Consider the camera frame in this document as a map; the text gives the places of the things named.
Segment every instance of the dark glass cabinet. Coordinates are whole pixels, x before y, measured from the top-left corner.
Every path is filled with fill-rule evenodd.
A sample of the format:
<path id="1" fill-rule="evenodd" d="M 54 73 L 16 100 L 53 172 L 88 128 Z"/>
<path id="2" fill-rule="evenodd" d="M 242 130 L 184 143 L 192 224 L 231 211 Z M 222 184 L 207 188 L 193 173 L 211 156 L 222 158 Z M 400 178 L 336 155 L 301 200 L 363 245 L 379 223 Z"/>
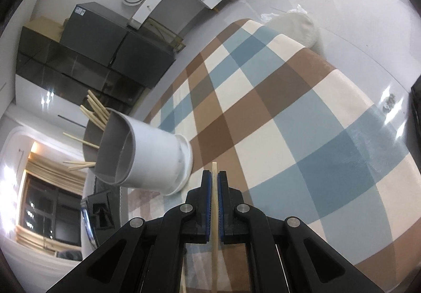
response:
<path id="1" fill-rule="evenodd" d="M 144 87 L 28 27 L 22 27 L 16 74 L 74 104 L 88 90 L 107 107 L 129 113 Z"/>
<path id="2" fill-rule="evenodd" d="M 127 23 L 96 2 L 77 4 L 60 44 L 152 89 L 173 63 L 173 48 L 152 31 Z"/>

